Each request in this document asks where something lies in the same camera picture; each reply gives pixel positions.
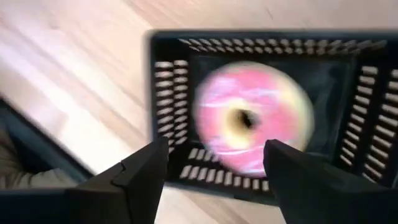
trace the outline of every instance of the wooden floor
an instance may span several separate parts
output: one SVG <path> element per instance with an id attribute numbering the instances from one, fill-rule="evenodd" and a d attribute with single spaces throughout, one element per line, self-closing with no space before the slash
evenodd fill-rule
<path id="1" fill-rule="evenodd" d="M 395 0 L 0 0 L 0 92 L 99 173 L 149 142 L 156 28 L 396 28 Z M 276 207 L 165 189 L 156 223 L 283 223 Z"/>

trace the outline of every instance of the pink donut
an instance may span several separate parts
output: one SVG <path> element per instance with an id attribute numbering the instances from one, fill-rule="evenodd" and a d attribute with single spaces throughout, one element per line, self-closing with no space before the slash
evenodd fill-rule
<path id="1" fill-rule="evenodd" d="M 232 170 L 256 177 L 266 175 L 262 160 L 268 139 L 302 142 L 297 112 L 281 100 L 278 74 L 264 67 L 244 62 L 218 69 L 199 86 L 194 108 L 205 147 Z"/>

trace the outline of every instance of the donut hole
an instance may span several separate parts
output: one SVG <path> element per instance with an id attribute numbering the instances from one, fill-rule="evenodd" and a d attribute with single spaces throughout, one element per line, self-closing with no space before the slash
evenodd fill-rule
<path id="1" fill-rule="evenodd" d="M 238 110 L 238 120 L 241 123 L 242 128 L 254 129 L 256 125 L 256 115 L 252 111 Z"/>

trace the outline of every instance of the basket slot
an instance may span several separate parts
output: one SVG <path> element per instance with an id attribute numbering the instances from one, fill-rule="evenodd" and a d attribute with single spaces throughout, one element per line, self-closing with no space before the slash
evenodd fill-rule
<path id="1" fill-rule="evenodd" d="M 347 157 L 345 157 L 344 155 L 340 155 L 340 159 L 341 159 L 343 162 L 345 162 L 347 165 L 349 165 L 349 166 L 352 166 L 352 165 L 353 165 L 353 163 L 352 163 Z"/>
<path id="2" fill-rule="evenodd" d="M 346 131 L 346 135 L 349 138 L 354 139 L 355 141 L 359 141 L 359 136 L 354 134 L 354 133 L 352 133 L 351 131 Z"/>
<path id="3" fill-rule="evenodd" d="M 260 46 L 266 45 L 266 42 L 263 39 L 256 39 L 255 42 L 256 42 L 256 44 L 258 44 Z"/>
<path id="4" fill-rule="evenodd" d="M 360 132 L 362 131 L 362 128 L 361 128 L 361 127 L 359 127 L 358 125 L 356 125 L 356 124 L 354 124 L 354 123 L 352 123 L 352 122 L 349 122 L 349 123 L 348 123 L 348 127 L 349 127 L 350 129 L 356 131 L 357 133 L 360 133 Z"/>
<path id="5" fill-rule="evenodd" d="M 226 52 L 226 49 L 224 47 L 217 46 L 216 49 L 223 53 Z"/>
<path id="6" fill-rule="evenodd" d="M 358 92 L 363 93 L 365 95 L 372 95 L 372 93 L 373 93 L 373 90 L 371 88 L 366 87 L 366 86 L 358 85 L 356 87 L 356 89 L 357 89 Z"/>
<path id="7" fill-rule="evenodd" d="M 174 69 L 174 74 L 176 75 L 185 75 L 188 73 L 188 70 L 186 68 L 175 68 Z M 174 78 L 175 82 L 179 82 L 179 83 L 185 83 L 188 81 L 187 77 L 176 77 Z"/>
<path id="8" fill-rule="evenodd" d="M 200 50 L 194 46 L 189 46 L 189 48 L 191 48 L 192 50 L 196 50 L 197 52 L 200 52 Z"/>
<path id="9" fill-rule="evenodd" d="M 383 159 L 389 158 L 388 153 L 373 145 L 371 145 L 371 152 L 373 152 L 375 155 L 378 155 L 379 157 L 382 157 Z"/>
<path id="10" fill-rule="evenodd" d="M 198 176 L 198 172 L 199 172 L 198 166 L 195 166 L 194 168 L 192 168 L 191 173 L 189 173 L 188 179 L 190 179 L 190 180 L 196 179 Z"/>
<path id="11" fill-rule="evenodd" d="M 174 132 L 170 131 L 170 132 L 165 133 L 163 136 L 170 138 L 173 135 L 174 135 Z"/>
<path id="12" fill-rule="evenodd" d="M 254 179 L 253 180 L 252 189 L 253 190 L 259 190 L 260 189 L 260 181 L 258 179 Z"/>
<path id="13" fill-rule="evenodd" d="M 262 191 L 263 192 L 268 192 L 269 191 L 269 184 L 268 184 L 268 181 L 266 181 L 266 180 L 262 181 Z"/>
<path id="14" fill-rule="evenodd" d="M 172 62 L 155 62 L 155 68 L 172 68 Z"/>
<path id="15" fill-rule="evenodd" d="M 227 51 L 229 51 L 229 52 L 235 52 L 235 50 L 232 48 L 232 47 L 225 47 L 225 49 L 227 50 Z"/>
<path id="16" fill-rule="evenodd" d="M 155 72 L 155 77 L 156 78 L 171 78 L 171 77 L 173 77 L 173 72 L 168 71 L 168 70 Z"/>
<path id="17" fill-rule="evenodd" d="M 351 142 L 349 139 L 343 139 L 343 144 L 349 146 L 352 149 L 357 149 L 356 144 Z"/>
<path id="18" fill-rule="evenodd" d="M 185 107 L 188 105 L 188 102 L 186 100 L 180 100 L 176 103 L 174 103 L 174 108 L 181 108 L 181 107 Z"/>
<path id="19" fill-rule="evenodd" d="M 222 45 L 222 43 L 220 42 L 220 40 L 217 39 L 210 39 L 210 41 L 215 44 L 215 45 Z"/>
<path id="20" fill-rule="evenodd" d="M 182 143 L 184 143 L 187 139 L 188 139 L 187 137 L 182 137 L 182 138 L 180 138 L 179 140 L 177 140 L 177 141 L 175 142 L 175 144 L 182 144 Z"/>
<path id="21" fill-rule="evenodd" d="M 181 41 L 184 44 L 188 44 L 188 45 L 192 45 L 191 42 L 189 40 L 185 40 L 185 39 L 179 39 L 179 41 Z"/>
<path id="22" fill-rule="evenodd" d="M 350 150 L 348 150 L 347 148 L 342 147 L 341 150 L 342 150 L 343 152 L 345 152 L 346 155 L 350 156 L 351 158 L 354 158 L 354 156 L 355 156 L 354 153 L 351 152 Z"/>
<path id="23" fill-rule="evenodd" d="M 223 170 L 219 170 L 217 172 L 217 175 L 216 175 L 215 183 L 216 184 L 221 184 L 221 183 L 223 183 L 223 179 L 224 179 L 224 171 Z"/>
<path id="24" fill-rule="evenodd" d="M 363 124 L 365 122 L 365 119 L 357 114 L 351 113 L 350 117 L 353 119 L 354 122 L 359 122 Z"/>
<path id="25" fill-rule="evenodd" d="M 375 176 L 378 179 L 381 179 L 382 174 L 378 172 L 376 169 L 372 168 L 369 164 L 365 163 L 365 173 L 367 173 L 370 176 Z"/>
<path id="26" fill-rule="evenodd" d="M 372 67 L 372 66 L 362 66 L 362 73 L 364 75 L 371 75 L 371 76 L 375 76 L 379 73 L 379 69 L 376 67 Z"/>
<path id="27" fill-rule="evenodd" d="M 373 183 L 376 183 L 375 180 L 373 180 L 372 178 L 370 178 L 370 176 L 368 176 L 367 174 L 365 174 L 364 172 L 362 173 L 362 176 L 365 177 L 366 179 L 370 180 Z"/>
<path id="28" fill-rule="evenodd" d="M 174 87 L 174 91 L 186 91 L 188 89 L 187 85 L 177 85 Z"/>
<path id="29" fill-rule="evenodd" d="M 176 129 L 176 130 L 181 130 L 181 129 L 187 127 L 187 125 L 188 125 L 187 123 L 181 123 L 181 124 L 177 125 L 177 126 L 175 127 L 175 129 Z"/>
<path id="30" fill-rule="evenodd" d="M 229 186 L 232 184 L 232 172 L 227 172 L 225 175 L 224 185 Z"/>
<path id="31" fill-rule="evenodd" d="M 206 40 L 206 39 L 199 39 L 199 41 L 200 41 L 201 43 L 203 43 L 203 44 L 206 44 L 206 45 L 211 46 L 210 41 L 208 41 L 208 40 Z"/>
<path id="32" fill-rule="evenodd" d="M 172 114 L 172 112 L 173 112 L 173 108 L 166 107 L 166 108 L 162 108 L 162 109 L 158 110 L 157 115 L 158 116 L 161 116 L 161 115 L 168 116 L 169 114 Z"/>
<path id="33" fill-rule="evenodd" d="M 189 153 L 188 159 L 194 159 L 197 156 L 198 153 L 198 149 L 197 148 L 193 148 L 191 150 L 191 152 Z"/>
<path id="34" fill-rule="evenodd" d="M 176 110 L 174 114 L 176 114 L 176 115 L 182 115 L 182 114 L 185 114 L 187 111 L 188 111 L 188 109 L 186 109 L 186 108 L 181 108 L 181 109 Z"/>
<path id="35" fill-rule="evenodd" d="M 170 96 L 172 96 L 173 95 L 173 91 L 172 90 L 162 90 L 162 91 L 158 91 L 157 93 L 156 93 L 156 96 L 158 97 L 158 98 L 163 98 L 163 97 L 170 97 Z"/>
<path id="36" fill-rule="evenodd" d="M 173 122 L 173 116 L 171 116 L 171 115 L 165 116 L 164 118 L 160 118 L 157 120 L 158 124 L 166 124 L 169 122 Z"/>
<path id="37" fill-rule="evenodd" d="M 355 111 L 361 113 L 361 114 L 367 114 L 368 113 L 368 110 L 366 108 L 364 108 L 362 106 L 359 106 L 359 105 L 356 105 L 356 104 L 353 105 L 353 109 Z"/>
<path id="38" fill-rule="evenodd" d="M 206 182 L 213 182 L 214 178 L 215 178 L 215 174 L 216 174 L 215 169 L 209 170 L 209 172 L 207 173 Z"/>
<path id="39" fill-rule="evenodd" d="M 242 177 L 236 176 L 234 178 L 234 187 L 240 187 L 241 186 L 241 181 L 242 181 Z"/>
<path id="40" fill-rule="evenodd" d="M 181 131 L 179 131 L 179 132 L 177 132 L 176 134 L 175 134 L 175 137 L 176 138 L 182 138 L 185 134 L 187 134 L 188 133 L 188 131 L 187 130 L 181 130 Z"/>
<path id="41" fill-rule="evenodd" d="M 239 53 L 243 53 L 244 50 L 241 47 L 235 47 L 235 50 Z"/>
<path id="42" fill-rule="evenodd" d="M 370 99 L 363 96 L 355 96 L 355 100 L 363 105 L 369 105 Z"/>
<path id="43" fill-rule="evenodd" d="M 207 168 L 201 168 L 198 176 L 198 180 L 204 180 L 206 178 Z"/>
<path id="44" fill-rule="evenodd" d="M 244 189 L 250 188 L 250 179 L 247 177 L 245 179 L 243 179 L 243 188 Z"/>
<path id="45" fill-rule="evenodd" d="M 382 145 L 382 146 L 384 146 L 386 148 L 391 148 L 391 146 L 392 146 L 391 142 L 389 142 L 389 141 L 387 141 L 387 140 L 385 140 L 383 138 L 380 138 L 379 136 L 374 135 L 372 139 L 376 143 L 378 143 L 378 144 L 380 144 L 380 145 Z"/>
<path id="46" fill-rule="evenodd" d="M 393 69 L 393 71 L 391 71 L 391 77 L 398 78 L 398 69 Z"/>
<path id="47" fill-rule="evenodd" d="M 189 172 L 191 171 L 192 166 L 191 165 L 187 165 L 182 169 L 182 172 L 180 174 L 180 178 L 184 179 L 188 177 Z"/>
<path id="48" fill-rule="evenodd" d="M 207 150 L 206 151 L 206 155 L 205 155 L 205 158 L 203 159 L 205 162 L 207 162 L 207 161 L 209 161 L 210 159 L 211 159 L 211 156 L 212 156 L 213 154 L 211 153 L 211 151 L 209 151 L 209 150 Z"/>
<path id="49" fill-rule="evenodd" d="M 188 116 L 183 115 L 183 116 L 179 116 L 179 117 L 176 118 L 174 121 L 175 121 L 176 123 L 181 123 L 181 122 L 186 121 L 187 119 L 188 119 Z"/>
<path id="50" fill-rule="evenodd" d="M 173 124 L 166 124 L 165 126 L 161 127 L 158 129 L 159 133 L 164 133 L 167 132 L 168 130 L 172 129 L 174 127 Z"/>
<path id="51" fill-rule="evenodd" d="M 199 152 L 198 152 L 196 160 L 200 161 L 200 160 L 203 159 L 204 156 L 205 156 L 205 150 L 204 149 L 200 149 Z"/>
<path id="52" fill-rule="evenodd" d="M 366 159 L 368 161 L 370 161 L 372 164 L 376 165 L 378 168 L 381 168 L 381 169 L 385 169 L 386 168 L 385 163 L 383 163 L 382 161 L 376 159 L 375 157 L 373 157 L 370 154 L 366 155 Z"/>
<path id="53" fill-rule="evenodd" d="M 274 46 L 274 47 L 278 46 L 278 41 L 276 41 L 275 39 L 269 39 L 267 42 L 271 46 Z"/>
<path id="54" fill-rule="evenodd" d="M 383 114 L 379 115 L 379 120 L 382 121 L 383 123 L 389 124 L 393 127 L 398 126 L 398 121 L 396 119 L 389 118 L 387 116 L 384 116 Z"/>
<path id="55" fill-rule="evenodd" d="M 366 77 L 364 75 L 360 75 L 359 76 L 359 82 L 363 86 L 372 87 L 374 85 L 374 83 L 376 82 L 376 80 L 373 77 Z"/>
<path id="56" fill-rule="evenodd" d="M 254 52 L 254 49 L 252 47 L 244 47 L 244 51 L 252 54 Z"/>
<path id="57" fill-rule="evenodd" d="M 280 47 L 275 47 L 274 52 L 277 54 L 282 54 L 284 51 Z"/>
<path id="58" fill-rule="evenodd" d="M 176 66 L 188 66 L 188 62 L 186 60 L 175 60 L 174 65 Z"/>
<path id="59" fill-rule="evenodd" d="M 306 53 L 307 53 L 308 55 L 313 55 L 314 51 L 315 51 L 315 50 L 314 50 L 313 48 L 309 47 L 309 48 L 307 48 Z"/>
<path id="60" fill-rule="evenodd" d="M 385 99 L 387 101 L 390 101 L 391 103 L 398 103 L 398 95 L 397 94 L 392 94 L 392 93 L 386 93 L 384 95 Z"/>
<path id="61" fill-rule="evenodd" d="M 233 39 L 232 40 L 234 44 L 238 45 L 238 46 L 243 46 L 243 42 L 239 39 Z"/>
<path id="62" fill-rule="evenodd" d="M 199 50 L 201 50 L 201 51 L 209 52 L 209 50 L 207 49 L 207 47 L 199 46 L 198 48 L 199 48 Z"/>
<path id="63" fill-rule="evenodd" d="M 272 54 L 274 52 L 274 50 L 271 47 L 264 47 L 264 51 L 269 54 Z"/>
<path id="64" fill-rule="evenodd" d="M 160 81 L 160 82 L 157 82 L 157 83 L 155 84 L 155 86 L 156 86 L 157 88 L 169 88 L 169 87 L 172 86 L 172 85 L 173 85 L 173 81 L 168 81 L 168 80 Z"/>
<path id="65" fill-rule="evenodd" d="M 200 43 L 199 41 L 197 41 L 196 39 L 189 39 L 189 41 L 190 41 L 192 44 L 201 45 L 201 43 Z"/>
<path id="66" fill-rule="evenodd" d="M 390 129 L 383 128 L 383 127 L 380 126 L 380 125 L 376 125 L 376 131 L 379 131 L 380 133 L 382 133 L 382 134 L 384 134 L 385 136 L 388 136 L 388 137 L 390 137 L 390 138 L 393 138 L 393 137 L 396 135 L 395 132 L 391 131 Z"/>
<path id="67" fill-rule="evenodd" d="M 387 105 L 387 104 L 382 104 L 381 105 L 381 109 L 384 110 L 385 112 L 395 115 L 398 115 L 398 108 L 396 108 L 395 106 L 391 106 L 391 105 Z"/>
<path id="68" fill-rule="evenodd" d="M 243 42 L 248 46 L 254 46 L 254 41 L 248 38 L 245 38 Z"/>
<path id="69" fill-rule="evenodd" d="M 390 82 L 388 83 L 388 88 L 389 88 L 390 90 L 398 90 L 398 82 L 396 82 L 396 81 L 390 81 Z"/>
<path id="70" fill-rule="evenodd" d="M 168 106 L 170 104 L 172 104 L 174 102 L 173 99 L 170 98 L 166 98 L 164 100 L 159 100 L 158 102 L 156 102 L 157 106 Z"/>

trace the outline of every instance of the basket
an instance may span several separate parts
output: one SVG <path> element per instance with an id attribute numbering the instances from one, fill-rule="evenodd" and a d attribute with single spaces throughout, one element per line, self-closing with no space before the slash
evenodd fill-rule
<path id="1" fill-rule="evenodd" d="M 306 152 L 387 187 L 397 184 L 398 59 L 390 32 L 158 31 L 150 37 L 152 137 L 166 136 L 166 184 L 272 203 L 267 178 L 235 174 L 195 131 L 195 88 L 242 60 L 291 76 L 314 105 Z"/>

